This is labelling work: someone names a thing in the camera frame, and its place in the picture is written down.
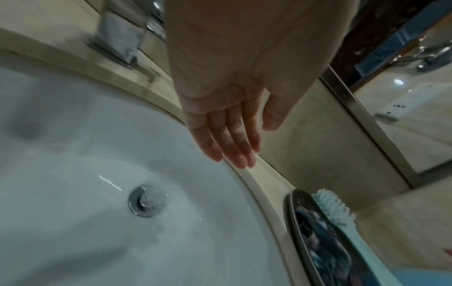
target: beige countertop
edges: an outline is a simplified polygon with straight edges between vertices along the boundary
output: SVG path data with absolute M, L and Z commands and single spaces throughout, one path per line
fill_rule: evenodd
M 91 77 L 166 110 L 182 120 L 169 77 L 145 54 L 139 70 L 129 70 L 91 50 L 99 14 L 84 0 L 0 0 L 0 50 L 48 62 Z M 294 189 L 258 156 L 253 169 L 237 170 L 272 227 L 294 285 L 310 285 L 284 223 L 283 199 Z

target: white sink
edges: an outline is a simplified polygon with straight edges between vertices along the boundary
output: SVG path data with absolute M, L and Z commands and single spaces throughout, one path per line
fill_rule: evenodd
M 156 216 L 128 207 L 141 185 Z M 273 234 L 226 163 L 158 108 L 0 54 L 0 285 L 290 285 Z

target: hand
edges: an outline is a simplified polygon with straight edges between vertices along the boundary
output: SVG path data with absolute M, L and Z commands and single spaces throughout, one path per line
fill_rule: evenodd
M 252 167 L 262 129 L 277 130 L 325 70 L 357 0 L 167 0 L 167 44 L 186 124 L 212 160 Z

